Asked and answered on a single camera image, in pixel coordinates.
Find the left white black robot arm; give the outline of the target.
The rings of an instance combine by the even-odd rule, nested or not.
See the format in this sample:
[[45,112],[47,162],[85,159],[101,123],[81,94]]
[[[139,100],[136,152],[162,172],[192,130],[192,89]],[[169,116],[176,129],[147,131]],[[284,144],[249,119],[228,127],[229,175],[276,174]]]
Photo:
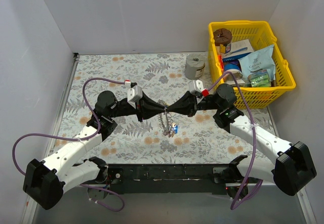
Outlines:
[[128,89],[127,98],[121,101],[111,91],[100,93],[91,120],[72,142],[42,161],[33,159],[28,163],[23,191],[48,210],[59,202],[64,193],[80,184],[106,182],[108,164],[104,160],[92,157],[80,165],[76,162],[113,133],[117,127],[113,118],[137,115],[143,120],[164,111],[164,105],[148,98],[145,93],[137,94],[133,88]]

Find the large silver keyring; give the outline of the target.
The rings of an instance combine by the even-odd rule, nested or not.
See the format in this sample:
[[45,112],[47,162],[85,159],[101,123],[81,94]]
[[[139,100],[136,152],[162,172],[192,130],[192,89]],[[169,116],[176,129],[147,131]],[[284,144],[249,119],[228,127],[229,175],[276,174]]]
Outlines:
[[158,114],[158,121],[159,126],[162,129],[162,133],[164,136],[167,136],[169,138],[172,138],[175,134],[173,130],[173,119],[170,112],[164,112]]

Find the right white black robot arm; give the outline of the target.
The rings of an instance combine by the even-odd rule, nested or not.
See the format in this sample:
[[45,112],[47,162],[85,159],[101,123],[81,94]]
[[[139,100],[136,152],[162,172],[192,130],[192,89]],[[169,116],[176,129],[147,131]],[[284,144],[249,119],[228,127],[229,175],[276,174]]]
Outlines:
[[186,92],[166,111],[193,116],[198,110],[216,110],[213,119],[219,128],[256,146],[269,159],[269,163],[263,163],[240,155],[216,175],[219,180],[240,182],[253,177],[276,184],[289,196],[295,195],[317,176],[309,148],[303,142],[293,144],[257,126],[235,107],[235,101],[233,87],[224,83],[200,102]]

